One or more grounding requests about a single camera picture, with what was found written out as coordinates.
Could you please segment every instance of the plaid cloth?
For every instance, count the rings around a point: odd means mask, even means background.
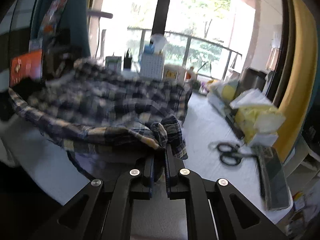
[[[187,158],[178,120],[187,114],[189,85],[128,80],[83,59],[74,69],[69,82],[33,93],[28,103],[9,89],[15,112],[67,151],[102,154],[138,140],[155,150],[170,143],[174,156]]]

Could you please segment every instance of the green foliage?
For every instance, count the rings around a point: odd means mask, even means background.
[[[193,22],[201,21],[204,24],[204,38],[207,38],[212,20],[214,18],[223,19],[230,9],[231,0],[184,0],[181,3],[186,6],[185,14]],[[189,32],[194,32],[190,24]]]
[[[128,27],[138,27],[143,29],[149,29],[153,25],[153,18],[155,15],[155,8],[150,7],[150,1],[137,5],[134,2],[131,5],[131,14]]]
[[[206,63],[200,72],[210,75],[211,63],[220,59],[221,52],[221,47],[204,41],[192,40],[188,61],[195,70],[198,70],[204,63]]]
[[[165,48],[165,59],[169,61],[170,64],[182,65],[186,46],[168,43]]]

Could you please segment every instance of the black scissors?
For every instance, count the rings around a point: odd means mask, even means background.
[[[240,145],[228,142],[214,143],[211,142],[208,148],[212,151],[218,150],[220,161],[228,166],[237,166],[243,158],[257,157],[255,154],[242,154],[239,152]]]

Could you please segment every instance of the tissue box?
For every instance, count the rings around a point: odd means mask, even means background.
[[[140,77],[162,79],[164,54],[142,53],[140,61]]]
[[[278,134],[276,131],[260,132],[256,129],[257,116],[255,110],[257,109],[254,107],[241,107],[235,116],[236,123],[244,132],[244,142],[249,147],[255,144],[271,147],[278,139]]]

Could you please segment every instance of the curtain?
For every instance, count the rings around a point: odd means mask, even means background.
[[[318,41],[316,22],[302,0],[293,0],[296,41],[291,75],[279,106],[286,120],[278,130],[274,147],[283,162],[292,149],[301,130],[316,75]]]
[[[274,71],[276,69],[277,60],[279,57],[279,49],[278,48],[272,48],[271,53],[269,55],[266,69]]]

